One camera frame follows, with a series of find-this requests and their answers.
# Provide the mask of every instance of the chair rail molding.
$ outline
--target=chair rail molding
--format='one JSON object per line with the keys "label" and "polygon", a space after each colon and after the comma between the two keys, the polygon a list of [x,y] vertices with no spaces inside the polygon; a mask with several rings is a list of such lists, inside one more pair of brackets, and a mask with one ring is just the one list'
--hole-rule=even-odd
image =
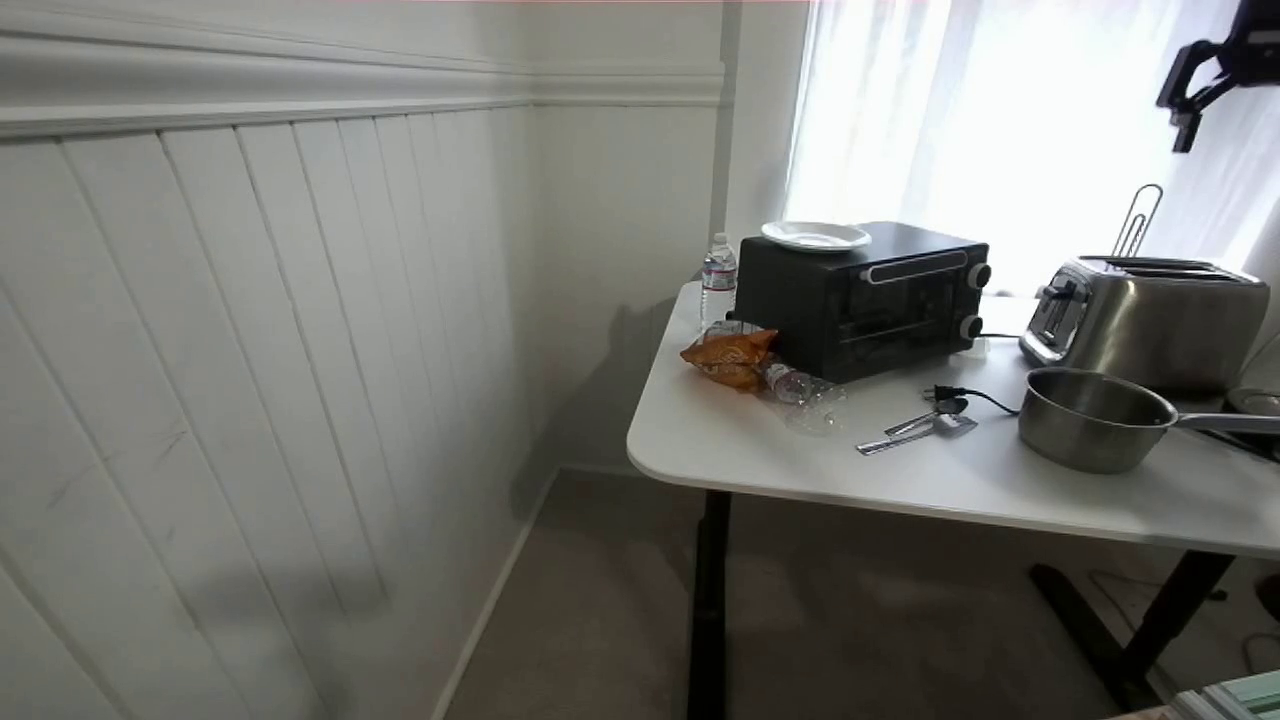
{"label": "chair rail molding", "polygon": [[720,110],[722,70],[513,70],[131,18],[0,13],[0,139],[442,110]]}

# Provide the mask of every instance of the metal pot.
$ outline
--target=metal pot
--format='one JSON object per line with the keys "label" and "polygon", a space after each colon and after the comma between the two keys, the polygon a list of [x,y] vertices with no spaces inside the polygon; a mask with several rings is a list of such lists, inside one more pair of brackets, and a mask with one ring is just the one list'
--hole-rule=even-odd
{"label": "metal pot", "polygon": [[1132,474],[1170,423],[1280,435],[1280,416],[1176,413],[1145,385],[1044,367],[1026,375],[1018,441],[1081,474]]}

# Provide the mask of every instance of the table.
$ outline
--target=table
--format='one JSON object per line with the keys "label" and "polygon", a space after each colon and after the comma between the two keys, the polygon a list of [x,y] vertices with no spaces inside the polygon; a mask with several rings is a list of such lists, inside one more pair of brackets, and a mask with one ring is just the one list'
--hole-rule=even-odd
{"label": "table", "polygon": [[1018,405],[1024,359],[1011,341],[851,379],[823,410],[833,423],[795,422],[788,410],[698,379],[682,359],[698,338],[698,291],[682,285],[654,349],[629,427],[630,466],[679,487],[698,487],[690,590],[688,716],[722,716],[722,550],[733,497],[844,505],[899,516],[965,520],[992,530],[1170,543],[1186,550],[1145,625],[1119,644],[1083,596],[1047,566],[1030,585],[1070,634],[1074,649],[1111,690],[1119,707],[1154,705],[1148,668],[1195,616],[1236,551],[1280,557],[1280,474],[1195,433],[1169,433],[1132,475],[1061,467],[1017,441],[1017,422],[984,410],[958,441],[910,441],[859,458],[851,443],[919,416],[925,388],[965,385]]}

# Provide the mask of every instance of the window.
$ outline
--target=window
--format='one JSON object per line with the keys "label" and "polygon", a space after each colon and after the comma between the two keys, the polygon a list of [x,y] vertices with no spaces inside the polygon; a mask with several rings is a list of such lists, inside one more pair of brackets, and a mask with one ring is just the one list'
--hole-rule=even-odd
{"label": "window", "polygon": [[1141,184],[1153,256],[1244,265],[1280,196],[1280,87],[1227,94],[1190,156],[1154,110],[1169,61],[1236,0],[823,0],[788,218],[907,222],[992,245],[994,287],[1107,254]]}

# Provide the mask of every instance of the black table leg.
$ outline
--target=black table leg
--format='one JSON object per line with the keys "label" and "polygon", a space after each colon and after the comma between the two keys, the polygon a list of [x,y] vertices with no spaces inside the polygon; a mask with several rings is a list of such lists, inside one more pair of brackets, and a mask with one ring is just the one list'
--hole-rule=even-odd
{"label": "black table leg", "polygon": [[1236,557],[1220,551],[1185,551],[1185,562],[1164,582],[1158,596],[1145,614],[1145,625],[1119,644],[1103,621],[1083,606],[1070,582],[1047,566],[1030,570],[1030,585],[1061,616],[1090,672],[1107,683],[1119,707],[1153,707],[1158,695],[1148,683],[1158,654],[1186,629],[1195,607],[1209,602],[1215,582],[1233,570]]}
{"label": "black table leg", "polygon": [[707,493],[690,557],[688,720],[722,720],[727,493]]}

